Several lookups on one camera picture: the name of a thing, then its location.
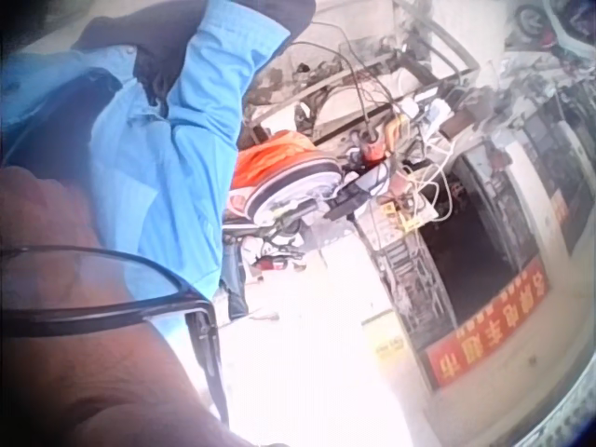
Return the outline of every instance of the black cable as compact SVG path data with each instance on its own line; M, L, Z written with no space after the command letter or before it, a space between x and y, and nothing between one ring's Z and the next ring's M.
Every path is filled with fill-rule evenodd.
M316 47L316 48L319 48L319 49L324 49L325 51L329 51L329 52L333 53L335 56L341 58L347 64L347 67L349 68L350 73L352 74L352 78L354 79L354 85L356 86L356 93L358 93L358 101L360 102L360 108L362 109L362 116L364 118L364 123L366 124L366 129L368 130L369 135L371 135L371 136L372 135L375 135L376 132L373 129L373 126L371 125L371 119L369 118L369 114L366 112L366 107L364 105L364 100L362 99L362 92L360 90L360 85L358 83L358 78L356 77L356 72L354 71L354 66L347 59L347 57L344 56L339 51L335 51L334 49L325 47L323 45L315 44L314 42L304 42L304 41L292 42L290 44L290 47L293 46L293 45L310 45L311 47Z
M334 25L332 23L327 23L325 21L311 21L311 24L313 24L313 25L320 25L320 26L328 26L330 28L334 28L334 29L338 30L342 34L342 36L344 37L344 40L347 43L347 48L350 50L350 53L352 53L352 56L354 56L354 59L360 65L362 65L362 68L366 71L366 73L368 73L369 76L372 79L374 79L374 81L383 89L383 92L385 93L385 96L386 96L387 100L389 101L389 103L395 104L396 107L398 107L398 109L400 110L400 113L405 114L405 112L403 111L403 109L401 108L401 106L393 98L393 95L391 95L391 91L389 90L389 88L387 88L387 86L381 82L381 80L378 78L378 76L376 74L374 74L373 71L358 56L358 54L354 50L354 47L352 47L352 44L350 42L350 39L347 37L347 34L344 31L344 28L342 28L341 26L338 26L338 25Z

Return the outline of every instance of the red sign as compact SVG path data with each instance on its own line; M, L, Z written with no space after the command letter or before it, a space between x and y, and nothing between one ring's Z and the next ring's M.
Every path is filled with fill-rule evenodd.
M548 291L544 265L536 256L478 314L426 349L439 386L449 385L504 344Z

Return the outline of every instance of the blue jacket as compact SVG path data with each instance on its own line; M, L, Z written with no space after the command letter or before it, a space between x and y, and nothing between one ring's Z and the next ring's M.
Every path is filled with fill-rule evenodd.
M18 55L3 69L2 129L34 114L50 92L85 71L109 71L123 87L98 116L90 142L102 240L166 266L211 298L242 97L288 36L252 9L210 0L168 96L168 119L132 75L134 47Z

